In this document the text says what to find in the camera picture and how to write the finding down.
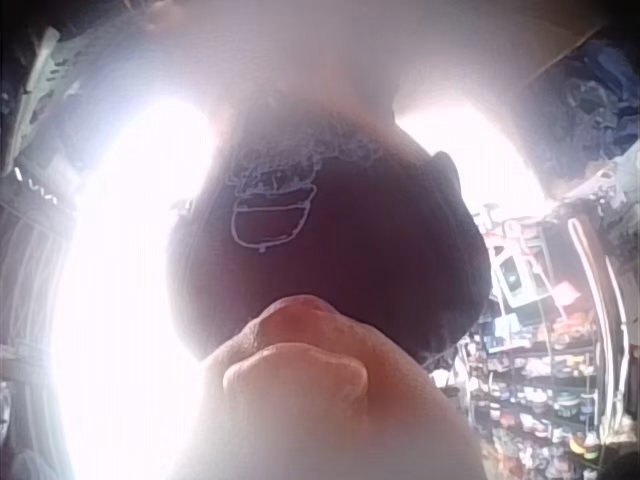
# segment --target clothing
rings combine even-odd
[[[256,108],[230,145],[170,253],[178,329],[198,357],[294,294],[323,298],[419,361],[476,321],[489,261],[450,163],[395,126],[286,99]]]

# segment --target light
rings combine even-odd
[[[429,153],[451,156],[472,213],[489,203],[499,205],[505,218],[548,212],[549,203],[516,148],[471,105],[437,107],[401,118],[398,125]]]
[[[162,102],[123,131],[83,195],[52,331],[79,480],[162,478],[191,428],[199,367],[169,315],[168,206],[197,192],[212,152],[204,116]]]

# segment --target person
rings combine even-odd
[[[209,55],[242,54],[219,48],[216,158],[168,253],[208,379],[175,478],[483,478],[421,364],[477,320],[489,260],[453,161],[395,125],[394,9],[251,5],[215,2]]]

